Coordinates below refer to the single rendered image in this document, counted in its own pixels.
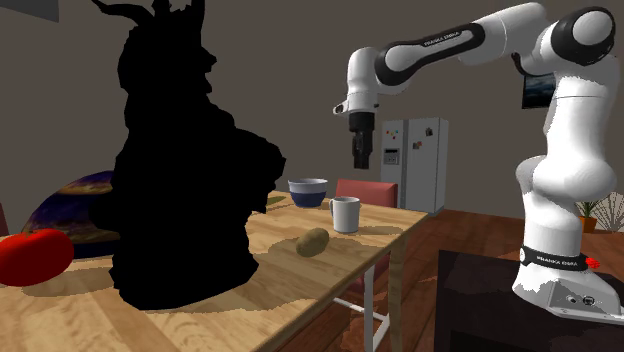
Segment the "dark purple patterned sphere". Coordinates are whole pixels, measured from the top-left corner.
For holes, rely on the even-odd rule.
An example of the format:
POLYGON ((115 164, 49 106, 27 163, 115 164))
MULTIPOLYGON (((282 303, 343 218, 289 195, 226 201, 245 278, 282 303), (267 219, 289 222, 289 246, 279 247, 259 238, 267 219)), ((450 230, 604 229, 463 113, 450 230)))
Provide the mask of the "dark purple patterned sphere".
POLYGON ((72 241, 75 259, 113 255, 119 234, 97 228, 88 214, 93 201, 112 190, 112 175, 112 171, 102 171, 63 186, 37 207, 22 231, 51 228, 65 233, 72 241))

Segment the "grey refrigerator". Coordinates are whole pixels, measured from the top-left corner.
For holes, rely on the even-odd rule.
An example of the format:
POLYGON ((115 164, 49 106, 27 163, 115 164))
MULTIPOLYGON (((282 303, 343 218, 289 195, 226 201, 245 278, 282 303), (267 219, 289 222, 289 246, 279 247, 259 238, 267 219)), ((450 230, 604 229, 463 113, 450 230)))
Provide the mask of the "grey refrigerator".
POLYGON ((444 208, 448 128, 438 117, 382 124, 380 181, 398 186, 398 208, 431 216, 444 208))

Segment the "green plant in orange pot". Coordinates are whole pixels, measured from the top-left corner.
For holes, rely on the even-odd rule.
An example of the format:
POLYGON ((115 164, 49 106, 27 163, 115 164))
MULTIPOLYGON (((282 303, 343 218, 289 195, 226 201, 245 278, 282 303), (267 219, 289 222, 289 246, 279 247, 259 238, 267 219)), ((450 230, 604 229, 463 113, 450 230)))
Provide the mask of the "green plant in orange pot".
POLYGON ((576 206, 580 212, 579 219, 583 233, 592 233, 595 230, 597 219, 592 216, 592 212, 598 205, 598 201, 577 202, 576 206))

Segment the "black horned figure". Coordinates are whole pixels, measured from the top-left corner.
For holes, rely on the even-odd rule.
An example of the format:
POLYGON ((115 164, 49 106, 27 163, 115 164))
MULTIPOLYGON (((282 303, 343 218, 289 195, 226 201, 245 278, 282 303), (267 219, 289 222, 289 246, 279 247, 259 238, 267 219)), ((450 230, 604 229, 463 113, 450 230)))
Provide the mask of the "black horned figure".
POLYGON ((128 136, 111 190, 89 210, 120 236, 115 288, 137 309, 165 310, 245 284, 258 269, 246 223, 265 211, 285 160, 210 101, 216 59, 201 42, 205 0, 100 10, 134 22, 117 68, 128 136))

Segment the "red tomato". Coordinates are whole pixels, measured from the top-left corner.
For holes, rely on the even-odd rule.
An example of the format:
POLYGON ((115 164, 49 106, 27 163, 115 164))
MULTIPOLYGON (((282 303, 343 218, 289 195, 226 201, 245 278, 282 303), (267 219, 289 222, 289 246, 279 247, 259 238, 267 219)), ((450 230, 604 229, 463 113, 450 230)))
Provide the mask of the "red tomato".
POLYGON ((69 237, 55 229, 11 235, 0 241, 0 284, 25 287, 63 273, 74 259, 69 237))

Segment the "wooden table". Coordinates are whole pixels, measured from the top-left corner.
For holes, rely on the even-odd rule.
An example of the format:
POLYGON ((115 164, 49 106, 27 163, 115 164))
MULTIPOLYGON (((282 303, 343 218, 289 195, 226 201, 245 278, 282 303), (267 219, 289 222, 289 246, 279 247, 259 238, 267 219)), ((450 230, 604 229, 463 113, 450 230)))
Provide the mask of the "wooden table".
POLYGON ((363 205, 359 230, 332 233, 325 251, 295 249, 307 230, 330 228, 326 207, 299 208, 284 193, 247 224, 259 267, 244 285, 173 311, 143 312, 114 290, 109 257, 77 260, 26 288, 0 285, 0 352, 274 352, 384 255, 392 352, 403 352, 406 243, 423 214, 363 205))

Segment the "dark wall picture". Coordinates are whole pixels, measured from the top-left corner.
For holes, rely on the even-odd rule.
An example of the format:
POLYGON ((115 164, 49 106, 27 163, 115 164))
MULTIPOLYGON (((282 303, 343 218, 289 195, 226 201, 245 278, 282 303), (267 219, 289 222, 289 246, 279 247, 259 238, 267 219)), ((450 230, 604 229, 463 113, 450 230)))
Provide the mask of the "dark wall picture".
POLYGON ((522 109, 547 108, 556 89, 555 76, 525 76, 522 93, 522 109))

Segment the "white mug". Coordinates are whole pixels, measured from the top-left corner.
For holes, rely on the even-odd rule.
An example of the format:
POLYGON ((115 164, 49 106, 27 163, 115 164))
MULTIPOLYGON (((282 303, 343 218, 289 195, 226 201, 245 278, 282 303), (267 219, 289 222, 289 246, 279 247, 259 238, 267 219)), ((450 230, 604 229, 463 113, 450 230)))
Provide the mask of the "white mug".
POLYGON ((355 233, 359 229, 360 199, 336 197, 329 201, 333 229, 339 233, 355 233))

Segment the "dark robot stand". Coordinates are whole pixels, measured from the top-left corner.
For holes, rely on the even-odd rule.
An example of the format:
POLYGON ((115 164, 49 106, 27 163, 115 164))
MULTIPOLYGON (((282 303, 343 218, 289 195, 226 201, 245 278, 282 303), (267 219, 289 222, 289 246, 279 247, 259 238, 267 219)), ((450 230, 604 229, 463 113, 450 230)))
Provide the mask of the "dark robot stand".
POLYGON ((518 267, 438 253, 434 352, 624 352, 624 326, 557 317, 517 297, 518 267))

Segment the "brown potato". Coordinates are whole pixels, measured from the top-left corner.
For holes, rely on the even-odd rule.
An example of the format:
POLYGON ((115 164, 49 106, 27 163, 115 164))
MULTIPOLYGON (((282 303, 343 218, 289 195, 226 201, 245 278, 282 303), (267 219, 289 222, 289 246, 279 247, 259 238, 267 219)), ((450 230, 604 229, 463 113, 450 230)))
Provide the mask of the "brown potato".
POLYGON ((296 252, 303 257, 313 257, 322 253, 329 243, 329 232, 323 228, 313 228, 296 240, 296 252))

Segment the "blue and white bowl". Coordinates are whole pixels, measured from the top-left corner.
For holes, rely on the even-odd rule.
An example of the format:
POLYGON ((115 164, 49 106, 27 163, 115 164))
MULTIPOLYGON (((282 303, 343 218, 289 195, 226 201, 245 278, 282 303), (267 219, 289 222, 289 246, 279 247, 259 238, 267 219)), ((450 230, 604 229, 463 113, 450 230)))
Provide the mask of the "blue and white bowl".
POLYGON ((289 180, 289 192, 294 204, 301 208, 314 208, 322 204, 328 181, 319 178, 289 180))

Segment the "red chair with white legs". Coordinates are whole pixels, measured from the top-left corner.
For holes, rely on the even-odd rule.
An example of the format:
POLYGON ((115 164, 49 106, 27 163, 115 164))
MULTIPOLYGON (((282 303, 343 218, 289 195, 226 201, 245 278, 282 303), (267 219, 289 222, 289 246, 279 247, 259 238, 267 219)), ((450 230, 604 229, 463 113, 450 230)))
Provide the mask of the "red chair with white legs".
MULTIPOLYGON (((397 207, 397 194, 398 186, 387 182, 339 179, 336 187, 337 197, 354 197, 362 204, 389 208, 397 207)), ((390 325, 388 315, 379 314, 373 309, 374 282, 389 267, 389 261, 389 255, 385 255, 349 287, 349 292, 352 292, 357 285, 358 293, 363 294, 363 306, 334 298, 335 303, 363 315, 365 352, 376 352, 390 325)))

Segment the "white fan-shaped decoration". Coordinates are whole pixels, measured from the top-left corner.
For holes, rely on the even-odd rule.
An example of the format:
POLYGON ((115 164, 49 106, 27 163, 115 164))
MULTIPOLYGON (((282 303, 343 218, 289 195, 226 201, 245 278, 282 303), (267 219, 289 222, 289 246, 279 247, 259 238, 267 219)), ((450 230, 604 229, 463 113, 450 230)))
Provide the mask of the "white fan-shaped decoration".
POLYGON ((624 195, 611 192, 596 205, 593 215, 601 229, 611 232, 624 231, 624 195))

